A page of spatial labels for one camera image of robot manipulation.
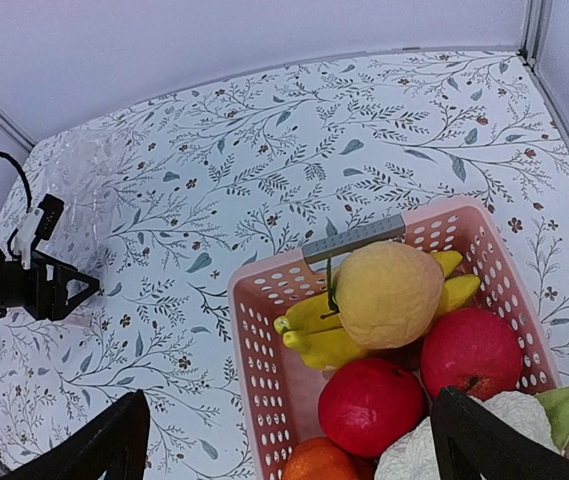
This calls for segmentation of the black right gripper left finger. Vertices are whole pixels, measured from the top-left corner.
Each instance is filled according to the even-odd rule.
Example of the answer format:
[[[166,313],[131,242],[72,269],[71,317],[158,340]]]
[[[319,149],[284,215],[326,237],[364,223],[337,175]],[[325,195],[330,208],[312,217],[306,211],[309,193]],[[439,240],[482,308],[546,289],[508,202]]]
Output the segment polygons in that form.
[[[129,392],[49,452],[6,479],[141,479],[150,411],[144,392]]]

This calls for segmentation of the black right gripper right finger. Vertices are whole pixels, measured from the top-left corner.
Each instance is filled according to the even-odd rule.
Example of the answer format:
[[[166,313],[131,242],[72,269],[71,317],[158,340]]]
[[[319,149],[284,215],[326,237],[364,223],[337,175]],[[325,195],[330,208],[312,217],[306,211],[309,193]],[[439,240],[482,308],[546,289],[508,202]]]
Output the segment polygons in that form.
[[[442,479],[569,479],[569,459],[521,435],[455,387],[440,391],[430,420]]]

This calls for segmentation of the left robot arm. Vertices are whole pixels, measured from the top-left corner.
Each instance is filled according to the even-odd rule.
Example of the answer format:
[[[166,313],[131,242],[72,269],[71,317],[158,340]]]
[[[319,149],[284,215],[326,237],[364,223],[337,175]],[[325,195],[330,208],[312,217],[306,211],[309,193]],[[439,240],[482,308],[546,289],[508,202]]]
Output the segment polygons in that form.
[[[26,195],[26,216],[7,247],[0,247],[0,320],[11,308],[24,309],[35,320],[61,321],[100,289],[100,281],[76,267],[37,250],[48,241],[63,213],[64,202],[51,194],[38,205],[15,158],[0,151],[18,173]]]

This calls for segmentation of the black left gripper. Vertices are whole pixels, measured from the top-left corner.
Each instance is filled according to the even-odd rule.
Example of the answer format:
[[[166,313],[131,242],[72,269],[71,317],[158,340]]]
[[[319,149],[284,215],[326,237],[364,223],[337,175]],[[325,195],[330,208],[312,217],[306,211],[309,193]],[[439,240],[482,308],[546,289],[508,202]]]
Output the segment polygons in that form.
[[[100,288],[98,279],[39,251],[18,273],[22,306],[35,320],[63,320]]]

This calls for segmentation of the yellow toy lemon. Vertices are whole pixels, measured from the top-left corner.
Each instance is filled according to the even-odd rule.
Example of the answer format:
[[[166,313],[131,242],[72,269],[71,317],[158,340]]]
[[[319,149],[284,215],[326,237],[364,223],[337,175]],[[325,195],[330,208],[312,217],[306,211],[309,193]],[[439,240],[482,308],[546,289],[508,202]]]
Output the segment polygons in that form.
[[[343,328],[359,346],[395,349],[425,334],[438,309],[444,272],[430,255],[379,241],[339,265],[334,300]]]

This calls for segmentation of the clear zip top bag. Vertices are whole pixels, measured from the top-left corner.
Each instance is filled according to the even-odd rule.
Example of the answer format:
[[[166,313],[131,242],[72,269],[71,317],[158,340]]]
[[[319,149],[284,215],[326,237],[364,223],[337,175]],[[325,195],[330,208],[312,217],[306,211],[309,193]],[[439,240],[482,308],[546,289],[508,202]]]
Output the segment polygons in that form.
[[[61,199],[64,210],[40,252],[103,280],[116,204],[113,182],[129,152],[113,129],[73,130],[60,139],[43,167],[41,193]]]

